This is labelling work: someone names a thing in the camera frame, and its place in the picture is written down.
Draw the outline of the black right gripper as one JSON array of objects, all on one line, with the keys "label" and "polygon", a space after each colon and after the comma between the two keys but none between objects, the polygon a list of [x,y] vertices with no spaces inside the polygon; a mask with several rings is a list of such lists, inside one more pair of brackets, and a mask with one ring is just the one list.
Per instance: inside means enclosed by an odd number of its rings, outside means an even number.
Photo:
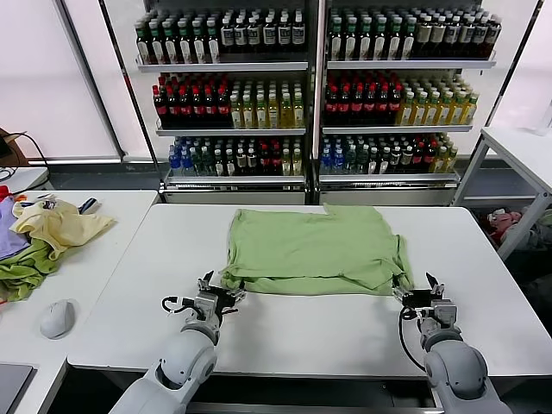
[{"label": "black right gripper", "polygon": [[426,279],[430,284],[430,290],[412,290],[404,283],[399,275],[392,276],[392,294],[407,310],[421,310],[431,308],[434,300],[443,299],[444,284],[429,272]]}]

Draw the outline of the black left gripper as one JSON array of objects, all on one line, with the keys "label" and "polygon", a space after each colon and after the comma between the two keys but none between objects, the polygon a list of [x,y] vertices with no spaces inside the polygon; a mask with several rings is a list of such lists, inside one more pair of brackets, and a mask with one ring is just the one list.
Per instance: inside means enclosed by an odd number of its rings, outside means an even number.
[{"label": "black left gripper", "polygon": [[210,281],[214,272],[207,272],[198,280],[198,309],[203,318],[223,317],[225,309],[233,309],[236,303],[246,296],[245,282],[241,281],[235,289],[226,290],[221,287],[212,287]]}]

